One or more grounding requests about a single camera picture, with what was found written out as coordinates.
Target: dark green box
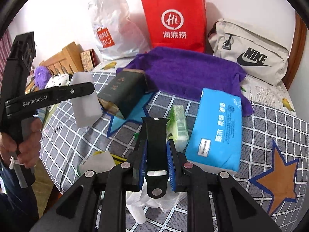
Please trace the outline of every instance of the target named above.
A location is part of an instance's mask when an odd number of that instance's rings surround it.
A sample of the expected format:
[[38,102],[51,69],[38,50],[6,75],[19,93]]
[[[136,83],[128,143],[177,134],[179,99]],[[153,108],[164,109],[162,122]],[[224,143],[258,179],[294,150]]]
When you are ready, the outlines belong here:
[[126,119],[146,92],[145,72],[123,69],[102,89],[98,100],[107,112]]

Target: orange star pattern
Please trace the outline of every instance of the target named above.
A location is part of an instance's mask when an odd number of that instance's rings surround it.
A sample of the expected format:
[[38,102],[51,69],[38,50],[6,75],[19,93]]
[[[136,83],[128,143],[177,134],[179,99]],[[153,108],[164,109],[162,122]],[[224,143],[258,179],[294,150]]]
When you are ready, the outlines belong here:
[[272,168],[249,181],[272,196],[268,214],[273,214],[284,201],[295,202],[295,176],[299,159],[285,162],[275,141],[272,141]]

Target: purple fluffy toy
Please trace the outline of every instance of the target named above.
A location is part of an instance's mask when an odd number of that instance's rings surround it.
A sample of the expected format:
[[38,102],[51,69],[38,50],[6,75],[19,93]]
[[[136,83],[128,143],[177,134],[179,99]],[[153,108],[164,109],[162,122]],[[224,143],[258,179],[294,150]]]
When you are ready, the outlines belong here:
[[52,77],[45,66],[39,66],[34,70],[34,83],[40,89],[44,89],[49,79]]

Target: purple towel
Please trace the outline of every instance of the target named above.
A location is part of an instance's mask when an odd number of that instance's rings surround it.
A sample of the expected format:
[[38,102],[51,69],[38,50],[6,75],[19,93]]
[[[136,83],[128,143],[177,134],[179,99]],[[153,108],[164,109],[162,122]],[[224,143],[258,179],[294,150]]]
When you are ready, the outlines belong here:
[[241,98],[243,116],[253,113],[240,91],[246,72],[237,63],[194,51],[156,47],[137,55],[126,68],[144,70],[149,90],[195,101],[200,101],[203,88],[221,90]]

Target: bag zipper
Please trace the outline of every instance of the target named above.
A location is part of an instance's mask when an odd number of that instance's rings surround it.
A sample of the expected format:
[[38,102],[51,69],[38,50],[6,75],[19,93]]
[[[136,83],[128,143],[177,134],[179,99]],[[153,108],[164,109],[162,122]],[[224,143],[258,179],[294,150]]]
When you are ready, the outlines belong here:
[[228,40],[224,41],[222,48],[230,51],[231,48],[232,48],[232,45],[231,45],[232,34],[228,34],[228,35],[230,35],[230,37],[229,37]]
[[[251,41],[251,40],[249,40],[249,39],[247,39],[247,38],[238,36],[238,35],[233,35],[233,34],[230,34],[230,33],[225,33],[225,34],[230,35],[230,37],[229,37],[228,40],[224,41],[224,43],[223,43],[223,45],[222,45],[222,49],[225,49],[225,48],[224,48],[224,44],[225,44],[227,41],[231,41],[231,40],[230,40],[230,39],[231,39],[231,36],[240,37],[240,38],[242,38],[242,39],[245,39],[245,40],[247,40],[247,41],[250,41],[250,42],[256,44],[255,42],[253,42],[253,41]],[[278,56],[280,59],[283,60],[283,58],[282,58],[280,55],[278,55],[276,52],[274,52],[274,51],[272,51],[272,50],[269,50],[269,49],[265,48],[265,47],[262,46],[262,45],[259,45],[259,44],[256,44],[256,45],[257,45],[257,46],[260,46],[260,47],[262,47],[262,48],[264,48],[265,50],[268,50],[269,52],[275,54],[276,56]]]
[[[231,24],[234,24],[234,25],[238,26],[239,28],[244,29],[245,31],[252,32],[251,30],[248,30],[248,29],[246,29],[246,28],[244,28],[244,27],[242,27],[242,26],[240,26],[240,25],[238,25],[238,24],[236,24],[236,23],[234,23],[234,22],[224,21],[224,20],[219,20],[219,21],[222,21],[222,22],[224,22],[224,23],[228,22],[228,23],[231,23]],[[282,44],[277,43],[277,42],[275,42],[275,41],[273,41],[273,40],[271,40],[271,39],[268,39],[268,38],[266,38],[266,37],[264,37],[264,36],[261,36],[261,35],[255,33],[255,32],[252,32],[252,33],[255,34],[255,35],[257,35],[257,36],[259,36],[259,37],[261,37],[261,38],[263,38],[263,39],[266,39],[266,40],[268,40],[268,41],[271,41],[271,42],[273,42],[273,43],[275,43],[275,44],[281,46],[282,48],[286,49],[286,50],[288,51],[288,53],[289,53],[289,50],[288,50],[285,46],[283,46]]]

